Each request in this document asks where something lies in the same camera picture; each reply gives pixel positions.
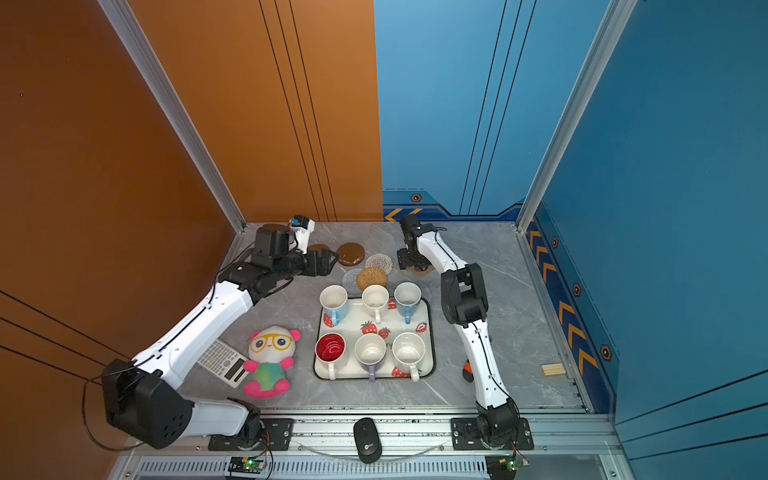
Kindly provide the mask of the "matte brown round coaster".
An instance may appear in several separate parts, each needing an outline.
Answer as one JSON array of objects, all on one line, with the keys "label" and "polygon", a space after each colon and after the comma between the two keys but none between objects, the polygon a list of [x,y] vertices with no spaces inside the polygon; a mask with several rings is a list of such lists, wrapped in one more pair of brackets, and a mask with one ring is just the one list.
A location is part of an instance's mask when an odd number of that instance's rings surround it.
[{"label": "matte brown round coaster", "polygon": [[317,252],[319,255],[322,255],[324,252],[329,251],[329,250],[330,250],[330,248],[327,245],[322,244],[322,243],[313,244],[313,245],[310,245],[307,248],[307,252]]}]

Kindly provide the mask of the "white woven round coaster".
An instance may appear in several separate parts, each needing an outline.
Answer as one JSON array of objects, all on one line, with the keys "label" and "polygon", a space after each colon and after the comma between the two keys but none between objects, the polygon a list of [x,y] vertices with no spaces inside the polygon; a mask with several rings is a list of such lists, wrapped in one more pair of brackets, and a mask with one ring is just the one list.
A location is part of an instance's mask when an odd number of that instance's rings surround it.
[{"label": "white woven round coaster", "polygon": [[373,254],[365,262],[366,268],[375,268],[388,275],[393,270],[393,260],[386,254]]}]

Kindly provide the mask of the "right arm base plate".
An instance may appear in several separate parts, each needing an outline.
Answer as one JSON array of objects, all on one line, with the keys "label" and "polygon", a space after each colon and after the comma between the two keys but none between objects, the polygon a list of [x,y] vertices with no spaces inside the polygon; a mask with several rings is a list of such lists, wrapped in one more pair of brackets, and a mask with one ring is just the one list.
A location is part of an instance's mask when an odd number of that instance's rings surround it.
[{"label": "right arm base plate", "polygon": [[502,446],[484,443],[477,418],[452,418],[450,420],[451,441],[454,450],[514,450],[530,451],[535,448],[533,436],[525,418],[520,419],[519,427],[514,430]]}]

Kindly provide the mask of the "light blue mug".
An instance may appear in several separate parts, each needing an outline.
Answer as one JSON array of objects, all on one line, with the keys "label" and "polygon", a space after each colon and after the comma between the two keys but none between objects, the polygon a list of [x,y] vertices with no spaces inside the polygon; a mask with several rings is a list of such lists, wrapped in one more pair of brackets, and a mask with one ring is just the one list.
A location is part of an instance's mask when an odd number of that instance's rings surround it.
[{"label": "light blue mug", "polygon": [[343,321],[349,312],[348,292],[341,285],[331,285],[323,289],[319,300],[333,326]]}]

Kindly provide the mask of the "tan rattan round coaster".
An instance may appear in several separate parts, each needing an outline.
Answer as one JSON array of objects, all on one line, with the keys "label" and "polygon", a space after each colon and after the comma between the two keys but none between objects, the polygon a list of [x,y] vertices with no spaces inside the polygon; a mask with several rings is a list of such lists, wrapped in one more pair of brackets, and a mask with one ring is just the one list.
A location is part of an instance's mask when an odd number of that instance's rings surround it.
[{"label": "tan rattan round coaster", "polygon": [[387,274],[384,270],[377,267],[367,267],[363,269],[356,277],[356,285],[361,291],[370,286],[378,285],[385,287],[388,282]]}]

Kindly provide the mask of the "glossy brown round coaster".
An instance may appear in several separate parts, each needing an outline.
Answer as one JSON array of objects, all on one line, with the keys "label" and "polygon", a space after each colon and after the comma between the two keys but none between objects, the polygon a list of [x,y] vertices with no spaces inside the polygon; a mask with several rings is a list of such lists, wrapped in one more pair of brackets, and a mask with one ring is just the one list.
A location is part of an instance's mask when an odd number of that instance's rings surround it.
[{"label": "glossy brown round coaster", "polygon": [[361,264],[366,257],[365,248],[356,242],[342,244],[336,253],[339,257],[339,263],[347,267]]}]

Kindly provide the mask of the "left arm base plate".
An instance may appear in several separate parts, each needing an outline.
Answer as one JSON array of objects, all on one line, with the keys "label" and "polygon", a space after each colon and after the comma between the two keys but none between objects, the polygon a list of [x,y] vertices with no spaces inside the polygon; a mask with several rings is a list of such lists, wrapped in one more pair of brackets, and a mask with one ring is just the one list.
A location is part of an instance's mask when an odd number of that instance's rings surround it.
[{"label": "left arm base plate", "polygon": [[293,434],[292,418],[261,419],[247,427],[245,434],[235,436],[213,435],[209,451],[287,451]]}]

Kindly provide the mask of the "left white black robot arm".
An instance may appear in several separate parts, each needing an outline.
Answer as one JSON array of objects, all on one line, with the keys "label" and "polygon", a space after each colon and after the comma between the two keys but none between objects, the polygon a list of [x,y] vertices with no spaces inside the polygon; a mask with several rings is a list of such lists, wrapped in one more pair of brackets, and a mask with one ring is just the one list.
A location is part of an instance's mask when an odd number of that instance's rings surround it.
[{"label": "left white black robot arm", "polygon": [[259,410],[242,400],[187,399],[179,393],[198,359],[237,319],[297,276],[327,276],[338,256],[308,248],[315,223],[297,215],[260,227],[251,247],[214,279],[201,302],[132,360],[101,376],[106,421],[155,449],[185,437],[223,436],[247,447],[261,438]]}]

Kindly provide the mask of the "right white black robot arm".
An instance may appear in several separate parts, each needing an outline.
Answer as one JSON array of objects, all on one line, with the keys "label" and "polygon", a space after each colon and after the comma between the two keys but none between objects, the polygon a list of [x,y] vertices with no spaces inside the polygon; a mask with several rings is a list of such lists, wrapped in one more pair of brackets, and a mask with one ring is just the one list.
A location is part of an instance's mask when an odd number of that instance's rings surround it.
[{"label": "right white black robot arm", "polygon": [[489,301],[481,267],[468,263],[442,239],[441,229],[415,214],[399,220],[405,247],[397,252],[399,268],[440,274],[441,307],[461,337],[473,371],[481,440],[492,449],[513,442],[520,427],[516,402],[504,385],[488,328]]}]

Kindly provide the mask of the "grey woven round coaster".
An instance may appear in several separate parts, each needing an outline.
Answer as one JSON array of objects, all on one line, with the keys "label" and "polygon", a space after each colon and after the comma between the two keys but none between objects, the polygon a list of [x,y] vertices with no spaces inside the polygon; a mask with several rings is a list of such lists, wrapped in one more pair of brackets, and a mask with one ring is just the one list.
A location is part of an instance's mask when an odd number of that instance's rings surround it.
[{"label": "grey woven round coaster", "polygon": [[357,283],[358,276],[361,273],[361,268],[351,269],[347,271],[342,277],[341,284],[347,293],[351,296],[360,296],[362,294],[362,289]]}]

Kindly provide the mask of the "brown paw print coaster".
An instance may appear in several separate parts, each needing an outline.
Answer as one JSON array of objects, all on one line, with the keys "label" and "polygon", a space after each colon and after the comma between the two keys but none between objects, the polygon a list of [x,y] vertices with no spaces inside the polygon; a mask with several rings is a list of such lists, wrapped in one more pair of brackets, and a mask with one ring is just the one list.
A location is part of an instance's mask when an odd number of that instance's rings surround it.
[{"label": "brown paw print coaster", "polygon": [[414,269],[414,276],[416,278],[424,278],[435,271],[433,266],[429,266],[424,270]]}]

